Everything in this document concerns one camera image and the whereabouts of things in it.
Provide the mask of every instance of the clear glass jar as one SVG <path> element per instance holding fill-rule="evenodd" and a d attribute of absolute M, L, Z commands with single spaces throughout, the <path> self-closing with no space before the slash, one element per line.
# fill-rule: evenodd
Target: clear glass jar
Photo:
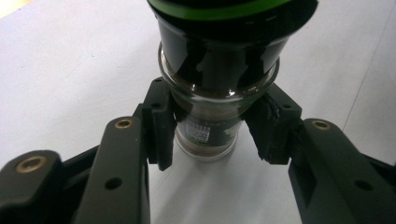
<path fill-rule="evenodd" d="M 260 98 L 276 78 L 278 61 L 254 84 L 227 91 L 209 90 L 186 81 L 159 49 L 163 78 L 171 87 L 177 119 L 176 140 L 188 155 L 213 161 L 233 150 L 241 115 Z"/>

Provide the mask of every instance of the green ring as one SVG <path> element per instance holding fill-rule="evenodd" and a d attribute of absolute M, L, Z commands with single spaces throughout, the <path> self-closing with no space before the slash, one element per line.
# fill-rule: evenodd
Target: green ring
<path fill-rule="evenodd" d="M 148 0 L 149 3 L 167 15 L 191 21 L 223 21 L 253 15 L 291 0 L 257 0 L 232 7 L 193 8 L 166 3 L 163 0 Z"/>

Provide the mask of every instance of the white surface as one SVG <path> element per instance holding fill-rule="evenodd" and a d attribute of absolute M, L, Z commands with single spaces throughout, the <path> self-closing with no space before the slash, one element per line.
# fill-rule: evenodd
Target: white surface
<path fill-rule="evenodd" d="M 304 119 L 334 122 L 388 163 L 396 160 L 395 2 L 320 2 L 283 50 L 276 81 Z M 34 149 L 66 160 L 96 146 L 160 75 L 159 42 L 143 0 L 36 0 L 1 19 L 0 166 Z M 288 167 L 260 161 L 246 125 L 222 161 L 175 147 L 171 168 L 149 168 L 154 224 L 301 223 Z"/>

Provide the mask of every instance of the black plastic part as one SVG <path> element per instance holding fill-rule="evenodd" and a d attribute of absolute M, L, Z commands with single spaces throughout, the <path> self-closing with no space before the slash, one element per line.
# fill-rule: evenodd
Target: black plastic part
<path fill-rule="evenodd" d="M 53 198 L 54 202 L 49 209 L 45 223 L 72 223 L 98 148 L 99 146 L 93 147 L 63 162 L 64 186 L 62 192 Z"/>
<path fill-rule="evenodd" d="M 297 129 L 302 109 L 276 84 L 243 115 L 262 160 L 288 164 L 287 140 Z"/>
<path fill-rule="evenodd" d="M 151 82 L 144 103 L 139 105 L 134 114 L 143 119 L 148 161 L 158 163 L 159 169 L 164 171 L 172 165 L 177 122 L 172 107 L 172 96 L 162 77 Z"/>
<path fill-rule="evenodd" d="M 133 117 L 107 124 L 75 224 L 149 223 L 148 165 L 141 129 L 140 120 Z"/>
<path fill-rule="evenodd" d="M 0 173 L 0 223 L 42 223 L 63 185 L 61 170 L 59 155 L 49 150 L 31 151 L 7 163 Z"/>
<path fill-rule="evenodd" d="M 337 126 L 307 119 L 294 145 L 289 175 L 304 224 L 395 223 L 392 185 Z"/>

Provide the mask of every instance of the printed label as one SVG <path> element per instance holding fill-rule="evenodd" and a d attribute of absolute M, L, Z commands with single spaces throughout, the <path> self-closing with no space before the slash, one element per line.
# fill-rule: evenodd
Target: printed label
<path fill-rule="evenodd" d="M 207 143 L 210 135 L 210 127 L 198 125 L 189 120 L 186 123 L 186 133 L 188 137 L 194 139 L 195 141 Z"/>

